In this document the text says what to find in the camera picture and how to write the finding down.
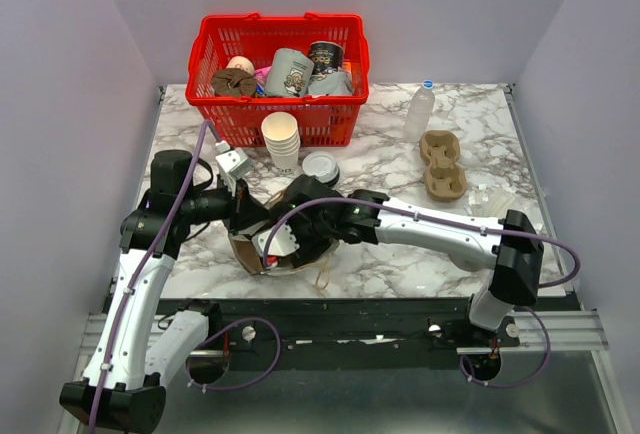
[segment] clear water bottle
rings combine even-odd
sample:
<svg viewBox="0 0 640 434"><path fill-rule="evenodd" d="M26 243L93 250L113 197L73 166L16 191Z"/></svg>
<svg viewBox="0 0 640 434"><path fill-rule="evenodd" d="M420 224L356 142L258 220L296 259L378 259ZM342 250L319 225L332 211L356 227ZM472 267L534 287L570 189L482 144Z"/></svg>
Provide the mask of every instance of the clear water bottle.
<svg viewBox="0 0 640 434"><path fill-rule="evenodd" d="M433 82L424 81L420 89L411 98L407 120L404 123L404 138L408 142L418 142L427 130L429 117L433 112L436 96L433 94Z"/></svg>

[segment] white marble surface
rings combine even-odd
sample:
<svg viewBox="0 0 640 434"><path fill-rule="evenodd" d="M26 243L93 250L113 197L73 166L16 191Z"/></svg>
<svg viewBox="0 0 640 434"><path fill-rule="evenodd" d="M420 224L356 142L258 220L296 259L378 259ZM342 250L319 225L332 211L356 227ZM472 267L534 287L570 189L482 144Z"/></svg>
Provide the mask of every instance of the white marble surface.
<svg viewBox="0 0 640 434"><path fill-rule="evenodd" d="M502 90L495 85L445 84L435 87L436 106L429 129L448 129L460 140L459 164L469 189L460 200L432 201L422 175L425 165L416 144L402 140L402 125L415 84L372 85L351 144L330 150L342 171L337 188L387 192L414 205L471 214L469 195L486 186L488 193L506 189L515 195L512 208L524 211L537 229L543 221L531 177L522 154ZM202 118L189 106L184 86L168 86L151 155L163 149L192 150ZM247 177L261 201L288 185L294 176L280 175L266 149L247 149L256 168ZM309 150L301 151L301 159ZM212 142L202 157L213 161ZM197 172L197 179L206 173ZM148 187L148 167L143 190ZM250 276L236 261L226 231L212 225L186 243L167 282L164 298L310 298L310 297L458 297L474 293L488 271L469 273L454 266L447 255L408 246L341 245L329 261L330 282L318 289L319 268L310 267L283 277ZM319 282L325 283L326 275ZM542 279L560 276L555 257L546 249Z"/></svg>

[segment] red plastic basket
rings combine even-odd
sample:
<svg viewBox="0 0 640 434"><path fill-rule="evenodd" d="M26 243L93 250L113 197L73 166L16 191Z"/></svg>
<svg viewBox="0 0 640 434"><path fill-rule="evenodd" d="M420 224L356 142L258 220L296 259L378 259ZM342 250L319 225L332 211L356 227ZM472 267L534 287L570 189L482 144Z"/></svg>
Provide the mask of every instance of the red plastic basket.
<svg viewBox="0 0 640 434"><path fill-rule="evenodd" d="M214 97L211 78L233 56L245 56L259 69L271 65L277 49L288 47L306 54L314 41L331 41L343 47L345 60L351 62L353 96ZM208 16L202 20L191 51L186 98L234 146L264 146L260 125L275 111L296 117L304 146L346 146L360 106L369 96L368 73L369 48L359 16Z"/></svg>

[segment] cup lid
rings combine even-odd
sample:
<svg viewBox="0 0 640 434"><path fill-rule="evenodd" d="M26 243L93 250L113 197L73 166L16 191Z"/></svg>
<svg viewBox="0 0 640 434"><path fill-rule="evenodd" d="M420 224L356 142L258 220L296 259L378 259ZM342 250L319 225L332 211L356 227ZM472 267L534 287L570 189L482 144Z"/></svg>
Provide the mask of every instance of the cup lid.
<svg viewBox="0 0 640 434"><path fill-rule="evenodd" d="M322 183L331 182L340 174L335 158L324 151L309 154L302 161L302 170L307 176L316 176Z"/></svg>

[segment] purple cable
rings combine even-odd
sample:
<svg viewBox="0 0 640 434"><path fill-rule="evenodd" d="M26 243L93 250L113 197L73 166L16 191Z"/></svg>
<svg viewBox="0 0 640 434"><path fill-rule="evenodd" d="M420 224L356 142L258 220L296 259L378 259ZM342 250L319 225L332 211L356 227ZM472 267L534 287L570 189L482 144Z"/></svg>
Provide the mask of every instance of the purple cable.
<svg viewBox="0 0 640 434"><path fill-rule="evenodd" d="M264 252L262 253L262 264L267 268L269 267L269 261L267 257L268 257L269 247L271 246L271 241L273 241L273 238L275 237L276 232L278 232L278 230L289 219L291 219L293 216L298 214L300 211L303 211L304 209L317 206L320 204L328 204L331 202L335 202L339 204L355 204L358 206L372 207L374 209L380 209L383 211L392 212L394 214L399 214L401 216L406 216L410 218L413 218L414 216L416 216L416 213L412 211L407 211L405 209L400 209L397 207L385 206L383 204L378 204L371 201L363 201L361 199L350 199L345 197L323 197L321 199L314 199L312 201L307 201L295 207L291 211L287 212L273 226L273 228L271 229L271 232L269 233L269 236L267 237L267 241L264 244ZM448 219L441 219L439 217L429 216L427 214L418 213L417 218L422 221L428 221L428 222L433 222L435 224L441 224L443 226L464 229L466 231L482 232L482 228L479 226L470 226L462 222L451 221ZM573 263L574 263L573 270L569 274L564 276L562 279L558 279L557 281L542 283L538 287L553 287L553 286L559 286L561 284L564 284L565 282L569 282L571 279L573 279L578 275L578 272L580 271L580 267L582 266L580 257L578 256L578 253L575 251L575 249L573 249L571 246L569 246L568 244L565 244L562 241L558 241L557 239L553 239L547 236L542 236L540 234L534 234L531 232L520 232L520 231L513 231L510 229L485 229L484 232L487 234L493 234L497 236L522 237L524 239L531 239L533 241L547 242L549 244L553 244L554 246L558 246L559 248L567 251L571 255L571 257L573 257Z"/></svg>
<svg viewBox="0 0 640 434"><path fill-rule="evenodd" d="M187 173L185 175L184 182L180 187L180 191L178 191L178 195L173 205L171 206L171 209L169 210L169 214L167 214L167 218L165 219L164 223L160 227L158 234L156 234L156 237L153 239L153 242L151 242L149 249L147 249L147 252L145 252L144 256L140 260L140 264L138 264L138 267L136 267L136 270L133 271L129 284L127 284L127 287L129 289L133 289L135 287L138 277L140 277L140 273L142 272L142 269L144 269L145 264L151 258L151 256L153 255L153 252L156 250L156 247L158 247L158 244L160 244L160 241L162 240L166 232L169 230L169 227L173 222L173 218L175 217L176 213L180 209L182 200L184 199L184 196L187 193L187 189L189 189L189 184L191 183L191 179L193 178L193 173L195 172L196 166L198 165L198 159L200 157L200 151L202 151L202 146L204 145L204 136L207 133L207 127L211 130L211 133L216 138L216 141L218 142L220 141L220 135L218 134L218 131L213 125L213 122L211 122L210 120L205 120L200 126L200 132L198 134L198 142L196 143L196 147L193 151L191 164L189 164L189 169L187 169ZM118 335L118 329L120 328L120 324L122 322L122 316L124 315L124 310L127 307L127 302L129 302L129 297L130 295L128 294L123 295L122 298L120 299L120 304L118 304L118 308L116 310L116 314L113 318L113 323L111 325L111 330L109 331L109 337L107 338L107 345L105 346L105 349L104 349L104 360L102 362L105 364L109 364L111 361L111 355L113 354L113 348L115 346L116 336ZM95 431L96 431L98 408L100 407L100 398L102 397L102 391L104 389L104 384L107 379L107 372L108 371L100 371L100 376L98 377L98 383L96 384L96 392L93 395L93 402L91 403L91 411L89 413L89 424L88 424L89 434L95 434Z"/></svg>
<svg viewBox="0 0 640 434"><path fill-rule="evenodd" d="M540 328L542 329L542 333L544 334L544 341L545 341L544 358L542 359L542 362L540 363L540 366L538 367L538 369L536 369L535 372L531 374L529 377L525 377L524 379L521 379L516 382L511 382L509 384L489 384L486 381L481 381L480 379L477 379L473 375L473 365L471 363L471 360L467 356L460 356L460 370L462 371L462 374L464 374L464 377L467 378L468 382L473 382L474 384L477 384L478 386L482 386L482 387L491 387L493 389L512 389L514 387L520 387L525 385L528 382L533 381L549 365L549 361L551 360L551 339L549 338L549 331L547 331L547 328L542 322L542 319L540 319L540 316L538 316L538 314L536 314L533 309L530 309L528 307L523 307L523 309L526 310L529 314L531 314L536 321L538 321L538 323L540 324ZM469 373L467 369L464 367L465 361L467 361L469 363L469 366L471 366L471 373Z"/></svg>
<svg viewBox="0 0 640 434"><path fill-rule="evenodd" d="M244 324L245 322L261 322L263 324L266 324L273 332L273 335L276 337L276 354L275 356L273 356L273 361L271 362L269 367L258 377L251 379L250 381L243 382L242 384L237 384L235 386L210 386L208 384L198 384L197 382L195 382L193 380L193 377L191 376L191 372L189 371L189 366L187 365L185 367L185 370L187 371L187 376L189 376L189 385L198 386L202 389L206 389L207 391L237 391L238 389L244 389L245 387L253 386L254 384L267 377L269 374L271 374L271 371L273 371L273 369L276 367L276 364L278 363L278 360L280 359L280 334L278 333L278 329L276 329L276 326L271 324L271 322L269 322L268 320L263 319L262 317L245 317L244 319L234 321L224 329L216 332L213 336L206 339L198 346L198 348L206 346L210 342L215 341L225 332L228 332L239 324Z"/></svg>

